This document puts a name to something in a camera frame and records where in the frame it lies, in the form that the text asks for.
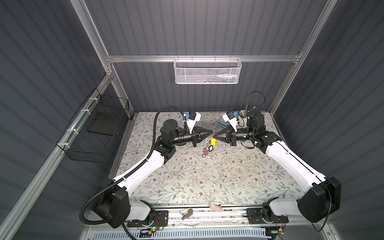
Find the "yellow tag key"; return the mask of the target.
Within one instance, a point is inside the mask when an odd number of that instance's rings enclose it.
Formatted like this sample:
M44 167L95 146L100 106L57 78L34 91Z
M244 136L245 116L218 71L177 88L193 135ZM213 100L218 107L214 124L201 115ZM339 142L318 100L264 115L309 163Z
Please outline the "yellow tag key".
M211 138L211 145L216 146L217 140L215 138Z

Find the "grey beaded keyring coil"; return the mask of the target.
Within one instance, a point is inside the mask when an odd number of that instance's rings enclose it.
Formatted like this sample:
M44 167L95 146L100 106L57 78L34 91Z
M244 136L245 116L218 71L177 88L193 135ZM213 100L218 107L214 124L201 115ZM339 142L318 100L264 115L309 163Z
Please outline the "grey beaded keyring coil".
M215 128L215 129L213 129L213 135L212 135L209 139L207 138L207 140L204 140L203 154L204 154L206 151L209 152L209 146L211 145L211 138L213 138L214 135L215 135L215 133L218 132L218 131L220 131L220 130L222 130L222 129L219 129L219 128ZM216 144L216 146L214 146L213 151L215 150L215 148L217 147L217 145L218 145L218 140L217 140L217 144Z

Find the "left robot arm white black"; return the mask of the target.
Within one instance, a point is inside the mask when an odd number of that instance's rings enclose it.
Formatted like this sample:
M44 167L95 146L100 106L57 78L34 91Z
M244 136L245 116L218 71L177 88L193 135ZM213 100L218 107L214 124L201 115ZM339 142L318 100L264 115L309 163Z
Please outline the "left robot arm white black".
M150 151L139 162L112 180L80 209L79 219L85 225L108 224L112 228L126 227L126 221L142 221L150 225L155 217L154 207L146 201L131 202L135 189L155 170L165 165L175 154L176 147L192 143L196 147L213 131L196 126L201 114L195 111L181 113L184 126L168 119L160 129L153 132Z

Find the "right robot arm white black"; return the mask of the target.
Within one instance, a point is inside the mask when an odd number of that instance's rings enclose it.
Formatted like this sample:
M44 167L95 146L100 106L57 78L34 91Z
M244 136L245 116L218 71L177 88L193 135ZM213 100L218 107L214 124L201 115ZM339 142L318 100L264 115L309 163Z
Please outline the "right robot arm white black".
M327 221L330 214L340 208L341 182L327 178L295 154L274 132L267 131L265 117L259 111L251 111L245 128L238 128L239 113L229 111L222 118L227 127L214 139L231 146L249 140L255 148L275 160L302 188L304 194L297 198L273 197L264 202L260 216L266 223L275 223L284 216L303 216L312 224Z

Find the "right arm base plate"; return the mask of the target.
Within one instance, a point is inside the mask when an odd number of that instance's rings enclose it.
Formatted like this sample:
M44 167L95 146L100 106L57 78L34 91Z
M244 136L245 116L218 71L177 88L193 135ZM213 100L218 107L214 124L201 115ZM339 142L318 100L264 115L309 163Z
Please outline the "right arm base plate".
M248 208L243 217L247 218L249 224L287 224L289 219L287 216L277 216L269 208Z

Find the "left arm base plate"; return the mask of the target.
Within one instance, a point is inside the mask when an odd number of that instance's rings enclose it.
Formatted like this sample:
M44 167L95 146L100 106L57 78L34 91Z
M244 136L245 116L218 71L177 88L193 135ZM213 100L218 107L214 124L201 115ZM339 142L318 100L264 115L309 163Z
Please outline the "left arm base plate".
M140 220L127 220L126 225L128 228L141 228L141 227L166 227L168 225L169 212L168 211L151 211L149 216L143 221Z

